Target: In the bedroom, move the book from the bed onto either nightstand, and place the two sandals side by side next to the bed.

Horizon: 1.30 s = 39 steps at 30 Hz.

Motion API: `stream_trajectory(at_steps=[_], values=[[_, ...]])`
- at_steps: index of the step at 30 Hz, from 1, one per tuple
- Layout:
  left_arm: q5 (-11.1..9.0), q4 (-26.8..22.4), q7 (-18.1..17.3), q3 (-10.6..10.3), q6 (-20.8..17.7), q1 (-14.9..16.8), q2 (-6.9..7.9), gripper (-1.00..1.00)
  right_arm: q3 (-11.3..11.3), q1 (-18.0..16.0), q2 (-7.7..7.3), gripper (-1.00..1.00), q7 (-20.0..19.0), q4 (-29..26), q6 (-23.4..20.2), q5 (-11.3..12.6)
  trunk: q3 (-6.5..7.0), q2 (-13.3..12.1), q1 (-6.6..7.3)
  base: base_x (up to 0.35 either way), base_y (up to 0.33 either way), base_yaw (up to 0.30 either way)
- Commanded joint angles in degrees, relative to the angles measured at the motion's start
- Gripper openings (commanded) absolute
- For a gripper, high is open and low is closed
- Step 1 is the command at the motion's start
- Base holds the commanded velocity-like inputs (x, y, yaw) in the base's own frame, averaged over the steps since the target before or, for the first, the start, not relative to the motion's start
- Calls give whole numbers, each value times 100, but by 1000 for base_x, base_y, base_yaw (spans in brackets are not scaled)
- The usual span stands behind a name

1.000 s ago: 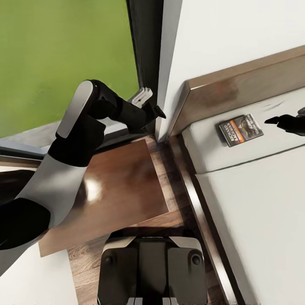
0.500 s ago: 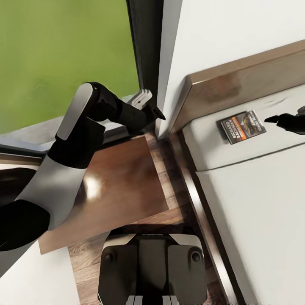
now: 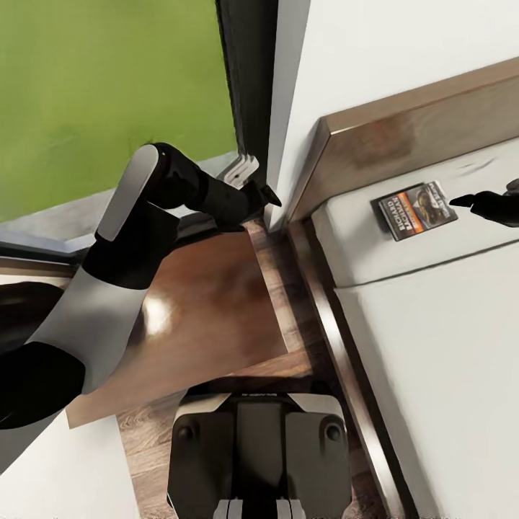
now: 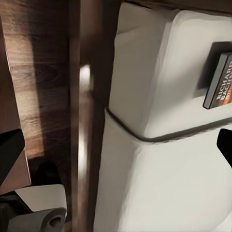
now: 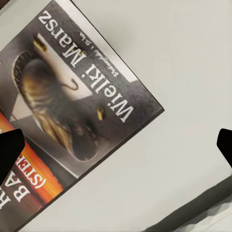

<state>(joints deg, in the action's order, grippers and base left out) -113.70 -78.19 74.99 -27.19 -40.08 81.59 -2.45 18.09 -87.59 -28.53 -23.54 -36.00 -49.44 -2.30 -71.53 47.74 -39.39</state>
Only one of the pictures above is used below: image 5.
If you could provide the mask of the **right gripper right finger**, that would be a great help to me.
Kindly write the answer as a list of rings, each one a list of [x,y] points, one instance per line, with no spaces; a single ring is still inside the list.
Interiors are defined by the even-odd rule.
[[[220,129],[217,147],[232,167],[232,130]]]

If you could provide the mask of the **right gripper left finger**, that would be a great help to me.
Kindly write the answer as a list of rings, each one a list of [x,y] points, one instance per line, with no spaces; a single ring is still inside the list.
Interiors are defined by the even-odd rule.
[[[25,147],[21,129],[0,134],[0,186]]]

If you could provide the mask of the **hardback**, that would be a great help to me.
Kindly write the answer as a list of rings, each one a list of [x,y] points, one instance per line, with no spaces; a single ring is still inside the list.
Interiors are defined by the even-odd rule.
[[[0,232],[19,232],[164,111],[72,0],[52,0],[0,51],[0,134],[25,140],[0,186]]]

